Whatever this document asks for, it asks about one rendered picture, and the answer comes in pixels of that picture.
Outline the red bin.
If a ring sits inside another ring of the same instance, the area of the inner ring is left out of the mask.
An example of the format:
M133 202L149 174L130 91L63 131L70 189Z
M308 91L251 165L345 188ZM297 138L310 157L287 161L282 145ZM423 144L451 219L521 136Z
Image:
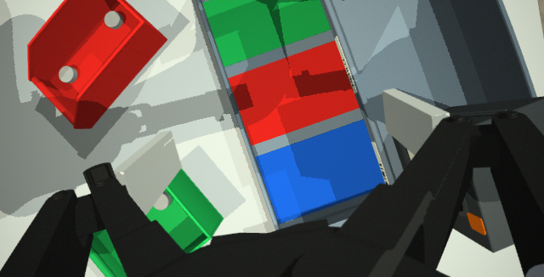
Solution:
M120 28L106 26L110 11ZM75 129L92 128L167 41L135 11L126 0L64 0L28 43L28 80ZM73 83L59 78L66 65Z

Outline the green bin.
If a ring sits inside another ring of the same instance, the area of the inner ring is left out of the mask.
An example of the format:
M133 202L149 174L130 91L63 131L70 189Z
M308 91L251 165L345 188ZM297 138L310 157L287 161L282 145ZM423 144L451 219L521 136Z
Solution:
M171 197L170 205L164 210L152 207L146 217L161 224L185 253L202 247L222 223L222 215L182 168L164 192ZM127 277L106 229L93 233L89 257L105 277Z

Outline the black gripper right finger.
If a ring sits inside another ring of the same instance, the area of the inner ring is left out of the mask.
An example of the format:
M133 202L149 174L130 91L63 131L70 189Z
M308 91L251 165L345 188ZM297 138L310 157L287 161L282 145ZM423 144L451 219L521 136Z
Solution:
M524 277L544 277L544 135L528 116L505 110L474 125L395 88L382 98L386 131L414 157L323 234L292 277L392 277L404 254L437 269L476 167L490 167Z

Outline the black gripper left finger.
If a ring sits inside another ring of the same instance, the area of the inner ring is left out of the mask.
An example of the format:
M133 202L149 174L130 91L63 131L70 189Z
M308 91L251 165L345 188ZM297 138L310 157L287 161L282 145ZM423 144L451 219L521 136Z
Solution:
M91 194L77 197L68 189L49 197L0 277L85 277L93 233L104 229L127 277L212 277L146 217L181 168L172 131L166 131L114 170L109 162L85 170Z

